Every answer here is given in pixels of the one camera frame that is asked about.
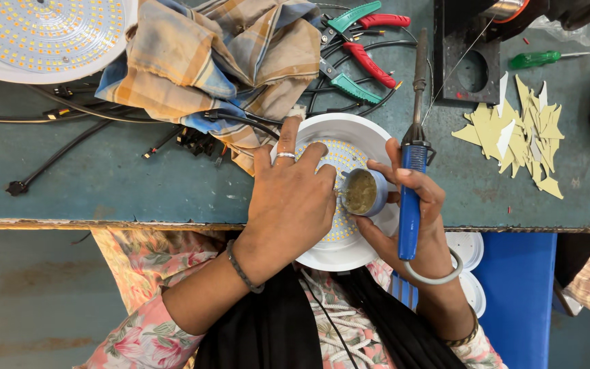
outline floral top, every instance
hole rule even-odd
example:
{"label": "floral top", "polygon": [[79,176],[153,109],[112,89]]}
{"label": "floral top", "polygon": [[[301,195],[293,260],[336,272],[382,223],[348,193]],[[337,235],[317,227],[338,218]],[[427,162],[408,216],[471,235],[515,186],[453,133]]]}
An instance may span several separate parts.
{"label": "floral top", "polygon": [[[203,336],[191,336],[171,319],[161,297],[162,286],[174,286],[201,269],[223,246],[215,232],[93,231],[129,317],[97,347],[87,363],[76,368],[191,368]],[[388,288],[392,269],[381,259],[367,265],[375,281]],[[389,356],[368,317],[345,301],[327,272],[301,270],[330,314],[359,368],[389,369]],[[325,369],[353,365],[322,309],[303,284],[316,317],[321,360]],[[468,344],[453,348],[467,368],[507,369],[484,331]]]}

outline green screwdriver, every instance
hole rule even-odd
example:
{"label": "green screwdriver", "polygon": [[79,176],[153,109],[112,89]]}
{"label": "green screwdriver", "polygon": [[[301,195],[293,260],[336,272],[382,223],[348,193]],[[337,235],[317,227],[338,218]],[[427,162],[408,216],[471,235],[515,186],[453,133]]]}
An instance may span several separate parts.
{"label": "green screwdriver", "polygon": [[552,50],[547,51],[546,53],[523,53],[514,56],[514,58],[509,61],[509,67],[511,69],[530,68],[533,66],[555,63],[562,58],[576,58],[588,54],[590,54],[588,51],[584,53],[562,54],[558,51]]}

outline concrete floor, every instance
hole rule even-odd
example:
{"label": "concrete floor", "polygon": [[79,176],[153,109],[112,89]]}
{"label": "concrete floor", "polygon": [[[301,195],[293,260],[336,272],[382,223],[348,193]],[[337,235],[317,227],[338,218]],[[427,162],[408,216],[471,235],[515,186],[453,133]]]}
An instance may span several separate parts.
{"label": "concrete floor", "polygon": [[[0,368],[84,363],[126,317],[87,231],[0,231]],[[553,313],[550,369],[590,369],[590,311]]]}

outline woman's left hand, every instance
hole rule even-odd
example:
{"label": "woman's left hand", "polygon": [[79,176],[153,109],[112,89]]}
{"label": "woman's left hand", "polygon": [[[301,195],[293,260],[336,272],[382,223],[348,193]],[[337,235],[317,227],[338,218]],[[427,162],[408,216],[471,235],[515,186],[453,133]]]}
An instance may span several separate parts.
{"label": "woman's left hand", "polygon": [[[299,117],[286,119],[277,152],[295,152],[300,122]],[[277,157],[272,164],[271,150],[266,145],[254,153],[247,226],[234,246],[243,271],[257,285],[319,242],[331,229],[336,211],[336,168],[325,164],[315,171],[329,151],[325,144],[310,144],[297,162]]]}

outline ring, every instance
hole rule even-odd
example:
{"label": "ring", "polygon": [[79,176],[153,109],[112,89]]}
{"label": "ring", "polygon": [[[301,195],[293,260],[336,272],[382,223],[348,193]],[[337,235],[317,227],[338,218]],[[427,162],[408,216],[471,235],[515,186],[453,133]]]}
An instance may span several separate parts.
{"label": "ring", "polygon": [[283,158],[283,157],[294,159],[295,154],[292,154],[291,152],[278,152],[277,153],[277,158]]}

